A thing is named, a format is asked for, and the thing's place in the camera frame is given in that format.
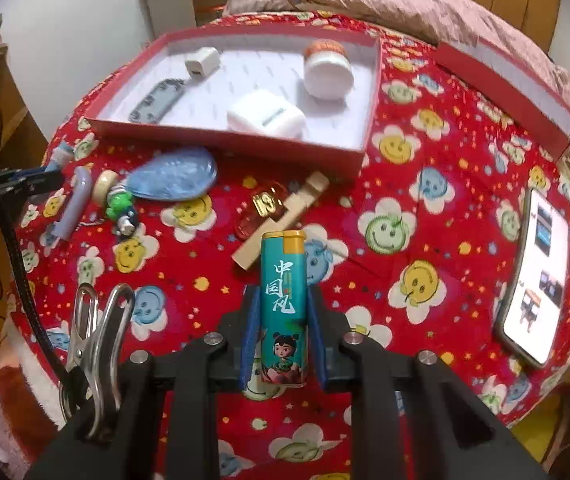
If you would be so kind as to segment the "grey plastic plate with studs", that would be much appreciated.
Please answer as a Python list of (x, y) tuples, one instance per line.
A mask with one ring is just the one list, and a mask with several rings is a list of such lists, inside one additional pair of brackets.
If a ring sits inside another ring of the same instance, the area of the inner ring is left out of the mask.
[(128, 114), (128, 121), (143, 125), (159, 124), (160, 120), (183, 96), (185, 87), (183, 79), (169, 78), (159, 81), (131, 110)]

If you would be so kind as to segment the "red shallow cardboard box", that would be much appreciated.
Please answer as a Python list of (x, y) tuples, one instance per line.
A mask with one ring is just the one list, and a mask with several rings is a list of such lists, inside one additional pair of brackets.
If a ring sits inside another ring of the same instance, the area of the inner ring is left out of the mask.
[[(353, 84), (343, 99), (317, 99), (303, 84), (303, 52), (315, 40), (346, 50)], [(178, 101), (157, 124), (131, 122), (136, 105), (167, 79), (183, 80)], [(221, 148), (353, 179), (370, 142), (380, 82), (381, 43), (363, 32), (293, 23), (206, 26), (155, 40), (105, 84), (85, 117), (100, 136)], [(235, 106), (267, 119), (286, 105), (305, 118), (291, 138), (235, 131), (229, 123)]]

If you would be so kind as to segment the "white earbuds case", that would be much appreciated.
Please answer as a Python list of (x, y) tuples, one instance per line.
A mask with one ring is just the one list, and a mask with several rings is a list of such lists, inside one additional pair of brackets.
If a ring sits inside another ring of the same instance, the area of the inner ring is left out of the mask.
[(296, 139), (305, 125), (302, 110), (285, 96), (270, 90), (247, 92), (227, 109), (227, 127), (236, 132)]

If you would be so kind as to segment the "blue translucent oval case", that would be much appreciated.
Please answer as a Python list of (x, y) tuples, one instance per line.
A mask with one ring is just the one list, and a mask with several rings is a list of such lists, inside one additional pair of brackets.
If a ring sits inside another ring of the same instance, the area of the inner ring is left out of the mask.
[(215, 159), (205, 148), (188, 146), (155, 156), (125, 179), (132, 195), (157, 202), (181, 202), (206, 194), (218, 177)]

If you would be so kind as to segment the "red transparent lighter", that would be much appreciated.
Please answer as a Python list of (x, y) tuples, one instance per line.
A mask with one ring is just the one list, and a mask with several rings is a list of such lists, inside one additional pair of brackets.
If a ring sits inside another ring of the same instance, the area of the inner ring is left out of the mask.
[(284, 213), (284, 200), (289, 192), (276, 181), (259, 185), (241, 206), (237, 216), (235, 233), (240, 240), (247, 240), (267, 219), (277, 220)]

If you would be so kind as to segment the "red smiley flower blanket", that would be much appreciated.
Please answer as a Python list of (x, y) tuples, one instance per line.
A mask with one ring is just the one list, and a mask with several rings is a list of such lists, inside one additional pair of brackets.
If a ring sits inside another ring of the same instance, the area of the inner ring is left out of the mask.
[[(381, 82), (360, 172), (345, 179), (320, 171), (328, 188), (290, 229), (306, 235), (307, 291), (317, 286), (351, 330), (390, 352), (435, 352), (503, 424), (527, 415), (570, 364), (570, 262), (561, 323), (541, 370), (506, 348), (492, 325), (514, 271), (526, 192), (540, 191), (570, 225), (558, 160), (482, 92), (437, 64), (438, 46), (325, 12), (245, 13), (206, 26), (232, 23), (347, 29), (379, 40)], [(8, 330), (41, 399), (59, 398), (54, 366), (67, 362), (81, 284), (94, 287), (100, 304), (118, 284), (133, 289), (124, 353), (181, 350), (235, 310), (246, 286), (258, 285), (261, 295), (260, 256), (248, 270), (232, 259), (245, 242), (235, 233), (242, 204), (269, 181), (296, 193), (319, 171), (221, 148), (100, 136), (85, 112), (125, 66), (88, 92), (58, 128), (47, 153), (66, 141), (74, 159), (64, 167), (62, 187), (29, 206), (17, 231), (35, 311), (27, 314), (24, 302), (10, 296)], [(76, 167), (91, 171), (93, 186), (112, 170), (119, 181), (109, 192), (126, 190), (134, 169), (188, 146), (205, 148), (217, 164), (206, 194), (181, 202), (133, 195), (140, 225), (128, 238), (107, 217), (107, 203), (99, 207), (91, 195), (69, 242), (53, 246)], [(38, 345), (32, 318), (52, 352)], [(317, 385), (308, 308), (307, 335), (302, 385), (262, 380), (259, 330), (245, 388), (215, 400), (224, 478), (349, 476), (350, 398)]]

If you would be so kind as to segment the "teal cartoon lighter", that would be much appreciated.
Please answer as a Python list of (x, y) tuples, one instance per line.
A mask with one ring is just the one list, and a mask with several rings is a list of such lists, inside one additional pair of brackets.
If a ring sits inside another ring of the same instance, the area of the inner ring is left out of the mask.
[(264, 382), (298, 387), (307, 374), (306, 235), (296, 230), (262, 235), (261, 377)]

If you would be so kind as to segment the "white bottle orange label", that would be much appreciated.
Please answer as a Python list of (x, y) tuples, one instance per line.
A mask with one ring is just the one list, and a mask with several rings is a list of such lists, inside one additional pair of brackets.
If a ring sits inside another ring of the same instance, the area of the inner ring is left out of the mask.
[(303, 85), (310, 96), (340, 101), (352, 89), (352, 68), (345, 47), (338, 41), (318, 39), (303, 54)]

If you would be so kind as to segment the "white usb charger cube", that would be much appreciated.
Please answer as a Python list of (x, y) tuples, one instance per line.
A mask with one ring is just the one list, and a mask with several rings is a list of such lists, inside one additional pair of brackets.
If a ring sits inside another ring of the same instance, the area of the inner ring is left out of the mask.
[(192, 78), (207, 78), (221, 64), (221, 54), (215, 47), (201, 47), (185, 58), (185, 68)]

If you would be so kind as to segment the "wooden notched block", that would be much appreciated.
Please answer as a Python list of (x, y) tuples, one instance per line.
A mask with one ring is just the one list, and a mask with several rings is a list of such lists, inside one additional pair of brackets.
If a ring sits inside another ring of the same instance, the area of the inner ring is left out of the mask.
[(320, 171), (307, 177), (296, 193), (291, 193), (276, 209), (275, 214), (268, 214), (261, 221), (256, 231), (234, 252), (232, 259), (243, 270), (248, 270), (260, 256), (262, 235), (268, 232), (292, 229), (305, 212), (320, 198), (328, 188), (329, 180)]

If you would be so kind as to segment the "green cartoon figure keychain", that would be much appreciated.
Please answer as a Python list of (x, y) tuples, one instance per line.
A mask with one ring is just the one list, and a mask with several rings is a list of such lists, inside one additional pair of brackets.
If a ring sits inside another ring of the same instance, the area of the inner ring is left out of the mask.
[(106, 214), (114, 222), (121, 238), (131, 237), (140, 225), (133, 195), (127, 190), (118, 188), (108, 193)]

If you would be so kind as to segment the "round beige wooden disc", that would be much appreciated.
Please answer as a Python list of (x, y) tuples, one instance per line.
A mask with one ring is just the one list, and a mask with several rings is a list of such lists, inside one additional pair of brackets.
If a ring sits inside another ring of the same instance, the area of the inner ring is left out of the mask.
[(112, 170), (104, 170), (97, 177), (92, 191), (93, 203), (104, 207), (107, 203), (107, 195), (111, 188), (119, 181), (119, 174)]

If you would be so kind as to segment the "lavender plastic handle piece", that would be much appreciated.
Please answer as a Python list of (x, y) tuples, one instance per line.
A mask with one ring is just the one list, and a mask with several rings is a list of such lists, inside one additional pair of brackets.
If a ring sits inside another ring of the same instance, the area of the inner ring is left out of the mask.
[(69, 242), (71, 235), (79, 226), (83, 211), (90, 201), (93, 191), (91, 171), (84, 166), (76, 167), (73, 174), (73, 190), (68, 205), (64, 208), (59, 221), (54, 224), (52, 235), (53, 246), (61, 242)]

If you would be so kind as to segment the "light blue curved piece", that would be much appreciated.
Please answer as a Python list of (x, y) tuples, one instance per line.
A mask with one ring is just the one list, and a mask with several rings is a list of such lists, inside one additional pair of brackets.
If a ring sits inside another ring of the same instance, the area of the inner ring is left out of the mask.
[(56, 148), (53, 149), (52, 154), (50, 154), (50, 160), (44, 167), (44, 171), (62, 171), (73, 159), (74, 153), (72, 146), (66, 141), (61, 141)]

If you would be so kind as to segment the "red box lid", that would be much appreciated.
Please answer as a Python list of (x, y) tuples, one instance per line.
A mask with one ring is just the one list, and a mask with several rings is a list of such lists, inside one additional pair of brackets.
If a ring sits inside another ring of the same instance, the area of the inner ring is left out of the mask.
[(483, 39), (442, 42), (434, 59), (504, 110), (555, 162), (570, 148), (570, 107), (524, 62)]

